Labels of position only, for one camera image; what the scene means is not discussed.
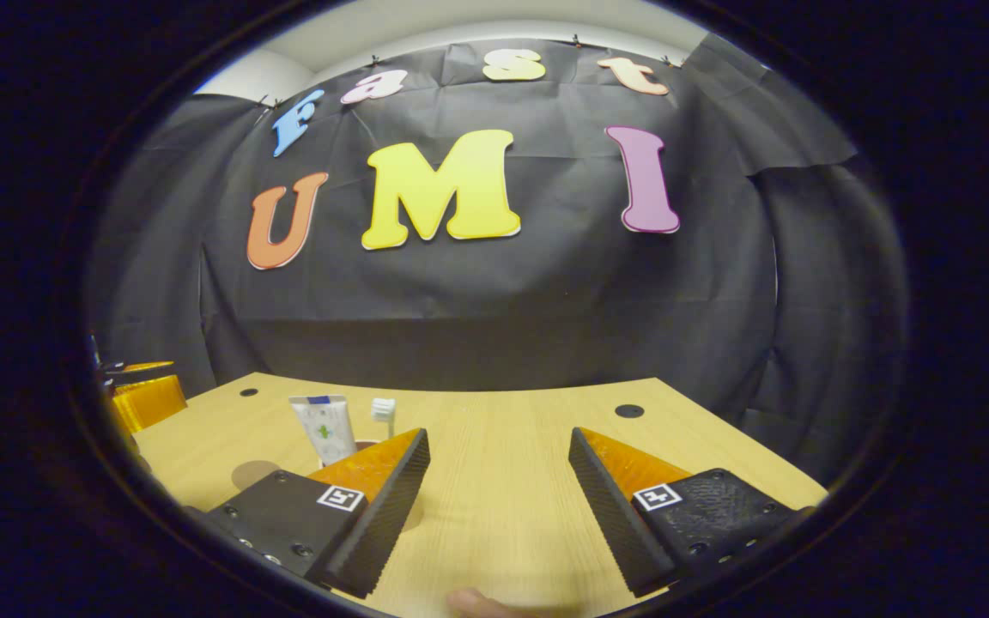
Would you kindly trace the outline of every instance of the cutout letter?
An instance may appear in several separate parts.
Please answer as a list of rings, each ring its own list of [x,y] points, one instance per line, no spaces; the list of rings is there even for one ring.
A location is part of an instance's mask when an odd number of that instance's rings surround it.
[[[357,82],[357,87],[342,95],[343,105],[360,103],[365,99],[382,99],[403,89],[403,79],[407,77],[405,70],[386,70],[384,73],[370,75]]]
[[[292,226],[282,242],[270,242],[270,228],[274,226],[274,212],[277,203],[285,195],[285,187],[274,187],[262,191],[254,198],[251,207],[251,233],[246,239],[246,258],[258,270],[278,269],[297,257],[311,230],[311,211],[315,208],[315,193],[325,183],[326,173],[313,173],[295,181],[295,209],[292,211]]]
[[[544,77],[546,69],[537,62],[541,55],[533,50],[494,50],[483,56],[483,74],[495,82],[510,79],[538,79]]]
[[[368,157],[376,168],[373,222],[361,235],[369,251],[407,242],[399,222],[399,203],[422,239],[437,233],[445,209],[456,193],[456,214],[445,228],[454,239],[490,239],[521,230],[521,218],[506,197],[503,156],[513,143],[509,130],[472,130],[452,145],[437,171],[415,144],[395,144]]]
[[[631,126],[609,126],[605,135],[621,146],[628,176],[628,207],[621,214],[624,227],[633,232],[674,233],[682,223],[666,198],[663,166],[658,160],[663,140]]]
[[[297,141],[299,136],[303,136],[303,132],[307,130],[307,125],[303,122],[311,120],[311,114],[315,113],[313,101],[322,95],[322,90],[315,90],[314,93],[308,94],[297,105],[292,106],[292,109],[285,112],[285,116],[277,119],[277,122],[274,123],[274,129],[277,130],[277,149],[274,151],[274,156],[280,156],[286,148],[292,145],[292,142]]]
[[[627,58],[606,58],[598,60],[598,65],[611,68],[616,74],[617,81],[635,90],[636,93],[662,95],[670,92],[670,88],[664,83],[648,82],[643,76],[645,73],[655,73],[651,67],[637,65]]]

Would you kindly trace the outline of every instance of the black cloth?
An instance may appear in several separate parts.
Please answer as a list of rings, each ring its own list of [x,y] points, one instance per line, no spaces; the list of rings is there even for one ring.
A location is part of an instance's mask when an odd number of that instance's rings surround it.
[[[491,82],[483,55],[539,52],[534,82]],[[597,60],[654,70],[640,94]],[[342,106],[382,70],[404,88]],[[311,90],[306,134],[272,156],[272,125]],[[605,126],[662,137],[670,235],[621,224],[628,185]],[[412,142],[437,167],[470,130],[503,129],[507,239],[365,251],[368,156]],[[251,202],[330,175],[294,261],[247,261]],[[446,212],[444,222],[452,215]],[[410,227],[400,209],[400,221]],[[249,372],[410,390],[530,390],[657,376],[829,482],[894,399],[906,284],[887,204],[819,106],[717,36],[682,68],[534,39],[413,52],[350,71],[277,110],[193,95],[111,193],[91,258],[107,359],[175,361],[185,394]]]

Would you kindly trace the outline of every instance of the wooden table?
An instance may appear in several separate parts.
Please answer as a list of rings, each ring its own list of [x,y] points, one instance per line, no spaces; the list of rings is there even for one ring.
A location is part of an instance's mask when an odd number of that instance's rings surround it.
[[[240,396],[256,388],[258,394]],[[475,586],[539,615],[600,615],[636,603],[567,463],[572,427],[588,427],[698,473],[725,467],[800,508],[827,490],[658,379],[546,391],[394,391],[251,374],[189,400],[135,434],[181,504],[209,510],[239,492],[232,470],[268,461],[309,474],[319,457],[291,395],[345,395],[357,439],[387,438],[373,397],[397,400],[396,431],[428,430],[432,461],[376,591],[364,601],[404,618],[450,617],[444,595]],[[635,403],[640,418],[617,417]]]

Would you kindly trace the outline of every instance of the blue letter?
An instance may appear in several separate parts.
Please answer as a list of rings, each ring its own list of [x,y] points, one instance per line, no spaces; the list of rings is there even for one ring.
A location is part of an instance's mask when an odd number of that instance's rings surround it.
[[[303,132],[307,130],[307,125],[300,121],[311,120],[311,114],[315,113],[315,103],[312,102],[322,95],[322,90],[315,90],[314,93],[308,94],[303,98],[303,101],[292,106],[292,109],[285,112],[285,116],[280,117],[274,123],[274,129],[277,130],[277,149],[274,151],[274,156],[280,156],[286,148],[292,145],[292,142],[297,140],[297,137],[303,136]]]

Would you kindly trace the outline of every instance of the letter m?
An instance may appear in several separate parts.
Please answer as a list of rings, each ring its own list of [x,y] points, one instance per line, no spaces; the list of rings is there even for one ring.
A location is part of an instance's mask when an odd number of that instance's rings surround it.
[[[452,195],[456,195],[456,214],[445,230],[454,239],[517,234],[521,218],[507,202],[503,166],[506,148],[512,143],[509,130],[464,133],[436,172],[415,144],[396,144],[372,153],[368,164],[376,168],[373,222],[361,235],[361,246],[372,251],[407,242],[407,227],[399,222],[399,203],[422,239],[432,239]]]

